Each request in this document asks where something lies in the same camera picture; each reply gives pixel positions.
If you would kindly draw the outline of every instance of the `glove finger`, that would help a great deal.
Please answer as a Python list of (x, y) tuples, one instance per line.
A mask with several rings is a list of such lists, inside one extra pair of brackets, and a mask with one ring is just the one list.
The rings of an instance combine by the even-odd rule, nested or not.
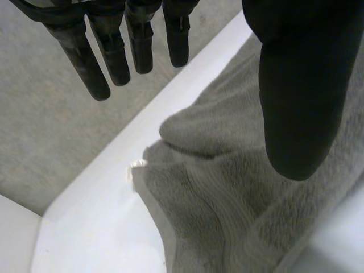
[(327, 15), (311, 29), (262, 47), (267, 154), (272, 166), (293, 180), (309, 178), (331, 148), (363, 33), (363, 7), (342, 5)]
[(86, 38), (85, 22), (82, 21), (66, 27), (48, 24), (45, 26), (51, 35), (59, 41), (91, 96), (97, 101), (109, 98), (110, 88)]
[(159, 9), (161, 1), (153, 3), (134, 3), (127, 1), (125, 20), (129, 33), (131, 53), (135, 69), (139, 74), (146, 74), (153, 69), (151, 19)]
[(165, 2), (163, 2), (163, 14), (171, 63), (174, 67), (183, 67), (188, 62), (189, 57), (188, 32), (190, 24), (188, 15), (182, 15), (182, 11), (180, 14), (174, 12)]
[(125, 44), (119, 30), (125, 2), (113, 2), (114, 5), (107, 6), (101, 1), (91, 1), (86, 3), (86, 8), (91, 29), (96, 37), (111, 80), (116, 86), (122, 86), (130, 81)]

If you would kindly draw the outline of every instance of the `black gloved finger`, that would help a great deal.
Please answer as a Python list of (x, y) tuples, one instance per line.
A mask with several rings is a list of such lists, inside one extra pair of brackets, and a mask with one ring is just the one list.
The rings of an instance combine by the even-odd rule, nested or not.
[(119, 30), (125, 10), (125, 0), (95, 0), (85, 3), (91, 29), (104, 57), (111, 80), (117, 86), (130, 81), (124, 41)]
[(188, 15), (198, 2), (199, 0), (163, 1), (169, 56), (174, 67), (182, 67), (188, 62), (188, 32), (190, 29)]
[(125, 20), (129, 33), (135, 69), (146, 74), (153, 69), (151, 19), (159, 9), (161, 0), (127, 0)]
[(110, 97), (110, 88), (86, 38), (84, 21), (59, 27), (44, 24), (56, 38), (91, 96), (97, 101)]
[(272, 16), (262, 22), (256, 2), (245, 10), (263, 42), (259, 87), (267, 154), (272, 166), (293, 180), (309, 178), (330, 150), (364, 29), (363, 0), (318, 2), (324, 7), (318, 17), (310, 12), (319, 9), (310, 9), (307, 1), (299, 2), (307, 15), (289, 2), (289, 16), (279, 14), (276, 21)]

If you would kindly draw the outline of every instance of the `white surface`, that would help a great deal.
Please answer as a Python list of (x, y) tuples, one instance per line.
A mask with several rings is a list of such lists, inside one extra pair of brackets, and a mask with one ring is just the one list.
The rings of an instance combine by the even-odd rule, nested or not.
[(0, 272), (28, 273), (40, 216), (0, 195)]
[[(57, 198), (42, 220), (33, 273), (164, 271), (162, 240), (126, 182), (126, 169), (159, 139), (161, 122), (189, 106), (250, 34), (241, 12)], [(364, 257), (364, 202), (353, 205), (322, 226), (309, 247), (334, 259), (344, 272), (363, 273), (360, 259), (354, 258)], [(303, 260), (301, 268), (306, 263), (310, 259)]]

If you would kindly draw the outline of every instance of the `gray towel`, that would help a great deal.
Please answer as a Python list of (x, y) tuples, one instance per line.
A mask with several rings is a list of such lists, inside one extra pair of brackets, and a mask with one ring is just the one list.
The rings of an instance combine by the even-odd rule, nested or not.
[(364, 42), (340, 132), (309, 179), (271, 167), (252, 36), (189, 108), (168, 118), (133, 181), (162, 236), (168, 272), (285, 272), (364, 171)]

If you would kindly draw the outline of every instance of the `towel fold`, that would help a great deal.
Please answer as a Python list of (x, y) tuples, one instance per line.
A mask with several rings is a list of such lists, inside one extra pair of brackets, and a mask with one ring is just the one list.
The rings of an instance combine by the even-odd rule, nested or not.
[(271, 167), (259, 103), (260, 41), (252, 35), (133, 169), (162, 236), (168, 272), (285, 272), (313, 228), (364, 172), (364, 41), (330, 153), (306, 181)]

